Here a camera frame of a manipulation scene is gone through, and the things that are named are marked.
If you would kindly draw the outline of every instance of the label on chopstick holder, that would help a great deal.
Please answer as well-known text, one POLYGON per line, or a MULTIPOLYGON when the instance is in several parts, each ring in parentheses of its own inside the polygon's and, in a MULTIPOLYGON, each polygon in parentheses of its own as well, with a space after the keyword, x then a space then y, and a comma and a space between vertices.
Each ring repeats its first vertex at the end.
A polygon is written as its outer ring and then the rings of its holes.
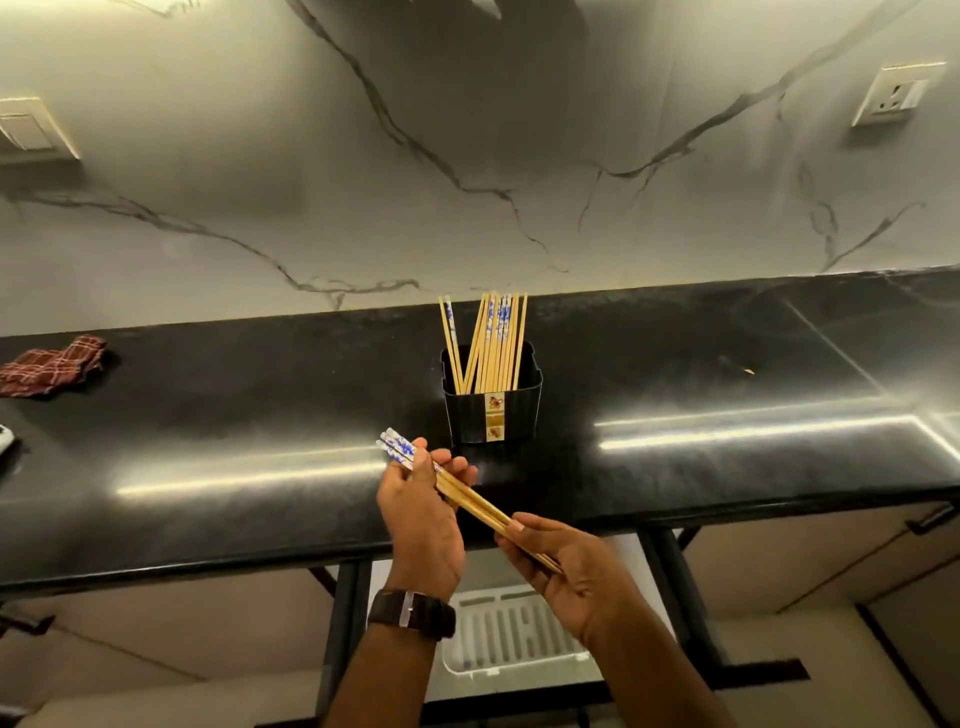
POLYGON ((507 421, 507 398, 503 392, 489 392, 483 396, 483 405, 487 418, 487 442, 502 440, 507 421))

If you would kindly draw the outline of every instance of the finger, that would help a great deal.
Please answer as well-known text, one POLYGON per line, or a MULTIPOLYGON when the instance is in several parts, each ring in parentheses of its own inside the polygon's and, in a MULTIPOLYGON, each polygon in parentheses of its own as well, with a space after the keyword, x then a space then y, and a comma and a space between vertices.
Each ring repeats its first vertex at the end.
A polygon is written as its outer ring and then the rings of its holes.
POLYGON ((472 488, 477 483, 477 474, 479 471, 475 465, 468 465, 466 470, 460 471, 457 477, 460 478, 461 482, 464 483, 468 488, 472 488))
POLYGON ((447 448, 440 448, 435 450, 430 450, 430 457, 433 458, 433 461, 437 465, 446 465, 450 461, 450 458, 453 457, 453 454, 447 448))
POLYGON ((383 477, 380 478, 380 487, 396 488, 403 484, 403 481, 406 479, 406 477, 406 468, 404 468, 395 460, 391 460, 387 464, 386 470, 383 471, 383 477))
POLYGON ((437 474, 433 471, 433 460, 430 454, 423 448, 417 448, 414 451, 414 469, 410 476, 410 482, 417 488, 429 488, 437 484, 437 474))
POLYGON ((550 583, 550 577, 538 569, 535 562, 529 556, 523 553, 510 539, 505 539, 502 536, 496 544, 500 547, 500 550, 503 551, 504 555, 506 555, 507 560, 514 565, 514 569, 519 572, 520 576, 522 576, 530 586, 541 595, 546 592, 546 587, 550 583))
POLYGON ((551 521, 550 519, 546 519, 534 513, 523 513, 523 512, 514 513, 514 520, 520 521, 523 525, 532 526, 533 528, 536 528, 538 531, 560 531, 560 530, 574 531, 576 530, 575 528, 573 528, 573 526, 569 526, 566 523, 563 523, 560 521, 551 521))
POLYGON ((533 526, 524 526, 516 519, 507 523, 507 537, 530 553, 547 553, 557 556, 560 549, 576 539, 578 531, 572 528, 560 528, 553 531, 540 531, 533 526))
POLYGON ((467 462, 466 457, 458 455, 453 458, 450 462, 444 465, 444 469, 451 475, 456 476, 462 483, 468 485, 470 488, 477 481, 477 468, 475 465, 470 465, 467 462))
POLYGON ((457 457, 453 458, 450 462, 446 463, 444 465, 444 468, 451 475, 456 475, 460 471, 466 470, 468 465, 469 463, 467 462, 466 457, 464 457, 463 455, 458 455, 457 457))

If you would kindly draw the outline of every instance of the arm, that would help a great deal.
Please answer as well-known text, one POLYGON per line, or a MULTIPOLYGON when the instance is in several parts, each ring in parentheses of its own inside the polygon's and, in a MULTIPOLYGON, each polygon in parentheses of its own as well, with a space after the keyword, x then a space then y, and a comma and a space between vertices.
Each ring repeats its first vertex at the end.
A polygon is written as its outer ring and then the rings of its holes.
POLYGON ((514 514, 508 533, 510 539, 498 537, 497 544, 564 628, 593 655, 628 726, 733 727, 720 701, 603 541, 528 513, 514 514), (564 574, 544 573, 515 544, 555 556, 564 574))
MULTIPOLYGON (((420 592, 448 601, 463 572, 464 540, 450 507, 434 489, 433 462, 444 465, 467 485, 476 468, 450 451, 429 455, 426 440, 414 440, 412 473, 397 463, 387 466, 377 505, 394 542, 394 563, 386 588, 420 592)), ((371 624, 350 660, 347 674, 327 715, 327 728, 413 728, 420 724, 437 643, 413 629, 371 624)))

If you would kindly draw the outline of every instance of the remote control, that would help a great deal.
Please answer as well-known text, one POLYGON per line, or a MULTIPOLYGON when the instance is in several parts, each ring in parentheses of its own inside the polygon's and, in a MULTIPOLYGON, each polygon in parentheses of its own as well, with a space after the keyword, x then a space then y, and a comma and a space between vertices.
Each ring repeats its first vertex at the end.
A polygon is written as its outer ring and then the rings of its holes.
POLYGON ((7 449, 13 442, 13 432, 9 427, 0 425, 0 452, 7 449))

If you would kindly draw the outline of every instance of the person's right hand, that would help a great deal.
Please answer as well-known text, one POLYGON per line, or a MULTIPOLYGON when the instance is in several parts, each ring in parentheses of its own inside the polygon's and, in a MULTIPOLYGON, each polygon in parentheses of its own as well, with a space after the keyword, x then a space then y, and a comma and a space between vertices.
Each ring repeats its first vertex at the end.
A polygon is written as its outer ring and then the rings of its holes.
POLYGON ((532 513, 514 513, 507 535, 497 535, 497 545, 543 595, 560 624, 588 650, 593 651, 617 624, 647 611, 633 577, 596 536, 532 513), (564 573, 546 573, 517 545, 553 556, 564 573))

